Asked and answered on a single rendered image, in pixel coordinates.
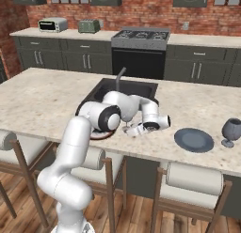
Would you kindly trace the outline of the blue-grey round plate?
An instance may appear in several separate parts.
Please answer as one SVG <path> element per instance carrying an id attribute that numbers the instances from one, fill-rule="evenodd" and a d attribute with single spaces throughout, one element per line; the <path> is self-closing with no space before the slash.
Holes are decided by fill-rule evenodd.
<path id="1" fill-rule="evenodd" d="M 190 152 L 204 153 L 214 147 L 211 135 L 194 128 L 183 128 L 174 134 L 174 141 L 180 147 Z"/>

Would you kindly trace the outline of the silver toaster oven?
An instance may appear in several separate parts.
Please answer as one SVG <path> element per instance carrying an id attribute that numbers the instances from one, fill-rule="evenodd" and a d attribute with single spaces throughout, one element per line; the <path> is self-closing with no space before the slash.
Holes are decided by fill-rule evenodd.
<path id="1" fill-rule="evenodd" d="M 60 33 L 68 29 L 68 21 L 61 17 L 44 18 L 38 21 L 41 32 Z"/>

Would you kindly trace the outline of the dark grey island base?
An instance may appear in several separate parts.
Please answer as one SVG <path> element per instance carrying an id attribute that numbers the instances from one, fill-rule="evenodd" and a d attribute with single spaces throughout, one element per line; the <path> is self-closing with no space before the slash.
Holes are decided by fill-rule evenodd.
<path id="1" fill-rule="evenodd" d="M 158 165 L 158 162 L 126 157 L 126 183 L 129 192 L 140 196 L 154 196 L 156 182 L 156 176 L 154 174 Z M 223 178 L 231 181 L 233 185 L 236 183 L 232 177 L 223 176 Z M 122 176 L 119 177 L 118 182 L 122 183 Z M 237 197 L 233 194 L 232 186 L 225 205 L 229 201 L 233 202 L 236 198 Z"/>

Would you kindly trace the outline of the dark sink basin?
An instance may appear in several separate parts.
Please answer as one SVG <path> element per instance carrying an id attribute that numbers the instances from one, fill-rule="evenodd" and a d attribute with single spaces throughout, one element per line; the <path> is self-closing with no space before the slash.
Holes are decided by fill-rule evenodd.
<path id="1" fill-rule="evenodd" d="M 138 95 L 159 103 L 159 101 L 154 97 L 157 87 L 158 84 L 156 83 L 120 80 L 121 93 L 124 93 L 125 95 Z M 81 101 L 76 109 L 75 114 L 78 115 L 80 108 L 87 101 L 101 102 L 106 93 L 109 91 L 114 91 L 115 89 L 116 81 L 114 79 L 103 78 Z"/>

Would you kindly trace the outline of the dark round plate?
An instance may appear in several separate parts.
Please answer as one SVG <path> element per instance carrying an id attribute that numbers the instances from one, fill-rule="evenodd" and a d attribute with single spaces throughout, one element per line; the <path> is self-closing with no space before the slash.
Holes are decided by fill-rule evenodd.
<path id="1" fill-rule="evenodd" d="M 110 136 L 112 136 L 115 132 L 102 132 L 99 130 L 94 129 L 90 135 L 90 139 L 91 140 L 103 140 L 105 138 L 108 138 Z"/>

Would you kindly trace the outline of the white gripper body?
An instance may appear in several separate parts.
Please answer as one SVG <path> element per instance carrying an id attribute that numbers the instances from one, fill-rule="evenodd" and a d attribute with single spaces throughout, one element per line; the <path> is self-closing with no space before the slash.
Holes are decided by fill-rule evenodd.
<path id="1" fill-rule="evenodd" d="M 127 127 L 126 134 L 131 137 L 137 137 L 148 133 L 149 131 L 143 126 L 142 123 L 131 124 Z"/>

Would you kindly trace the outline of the grey wine glass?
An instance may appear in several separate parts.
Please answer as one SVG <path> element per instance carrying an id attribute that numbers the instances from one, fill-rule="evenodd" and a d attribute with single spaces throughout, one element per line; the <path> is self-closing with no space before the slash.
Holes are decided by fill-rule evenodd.
<path id="1" fill-rule="evenodd" d="M 238 118 L 228 119 L 221 132 L 224 137 L 221 144 L 226 148 L 232 148 L 233 142 L 241 137 L 241 120 Z"/>
<path id="2" fill-rule="evenodd" d="M 130 122 L 132 121 L 132 119 L 133 118 L 131 116 L 124 116 L 122 118 L 122 121 L 125 123 L 125 125 L 122 127 L 122 130 L 124 132 L 127 132 L 130 129 L 130 127 L 131 127 Z"/>

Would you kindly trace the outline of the green toaster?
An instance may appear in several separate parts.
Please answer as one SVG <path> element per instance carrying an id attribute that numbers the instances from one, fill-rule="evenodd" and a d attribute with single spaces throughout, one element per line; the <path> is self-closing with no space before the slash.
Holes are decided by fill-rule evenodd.
<path id="1" fill-rule="evenodd" d="M 79 33 L 95 34 L 101 30 L 100 23 L 96 19 L 83 19 L 78 22 Z"/>

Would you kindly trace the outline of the dark grey base cupboards, long run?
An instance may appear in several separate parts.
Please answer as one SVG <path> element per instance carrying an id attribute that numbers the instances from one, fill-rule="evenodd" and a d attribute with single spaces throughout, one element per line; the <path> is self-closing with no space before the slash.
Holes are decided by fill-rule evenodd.
<path id="1" fill-rule="evenodd" d="M 111 42 L 14 36 L 24 70 L 43 68 L 111 74 Z"/>

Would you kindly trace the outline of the white cushioned wooden stool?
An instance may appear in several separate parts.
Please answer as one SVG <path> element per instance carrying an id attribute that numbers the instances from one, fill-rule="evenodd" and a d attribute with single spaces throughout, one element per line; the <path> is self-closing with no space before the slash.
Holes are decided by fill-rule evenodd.
<path id="1" fill-rule="evenodd" d="M 44 139 L 23 136 L 14 132 L 0 130 L 0 172 L 19 175 L 26 181 L 35 207 L 45 228 L 47 218 L 42 208 L 33 174 L 40 160 L 53 149 L 55 144 Z"/>
<path id="2" fill-rule="evenodd" d="M 126 208 L 126 157 L 100 148 L 89 148 L 85 162 L 72 170 L 75 177 L 86 182 L 94 194 L 107 197 L 110 233 L 116 233 L 114 193 L 122 176 L 122 205 Z"/>
<path id="3" fill-rule="evenodd" d="M 213 233 L 233 183 L 215 169 L 169 162 L 159 166 L 153 197 L 151 233 L 155 231 L 158 211 L 187 216 L 191 224 L 208 222 L 205 233 Z"/>

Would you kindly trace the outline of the grey stove with oven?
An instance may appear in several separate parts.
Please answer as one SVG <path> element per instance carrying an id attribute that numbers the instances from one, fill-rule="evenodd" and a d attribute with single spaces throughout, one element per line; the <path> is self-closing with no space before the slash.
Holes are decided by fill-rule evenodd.
<path id="1" fill-rule="evenodd" d="M 162 80 L 169 36 L 169 28 L 123 27 L 111 38 L 113 74 Z"/>

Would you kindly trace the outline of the dark grey base cupboards, short run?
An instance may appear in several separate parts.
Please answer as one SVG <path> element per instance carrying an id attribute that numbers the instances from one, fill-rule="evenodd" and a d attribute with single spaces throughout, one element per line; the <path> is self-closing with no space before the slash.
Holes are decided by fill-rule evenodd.
<path id="1" fill-rule="evenodd" d="M 226 85 L 237 49 L 169 45 L 164 79 L 206 85 Z"/>

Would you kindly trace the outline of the grey sink tap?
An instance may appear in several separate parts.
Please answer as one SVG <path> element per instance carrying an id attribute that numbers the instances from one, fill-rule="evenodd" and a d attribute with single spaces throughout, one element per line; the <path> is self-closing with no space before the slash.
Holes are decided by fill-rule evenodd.
<path id="1" fill-rule="evenodd" d="M 120 73 L 116 77 L 116 91 L 120 92 L 120 80 L 121 76 L 126 72 L 126 68 L 123 67 L 120 71 Z"/>

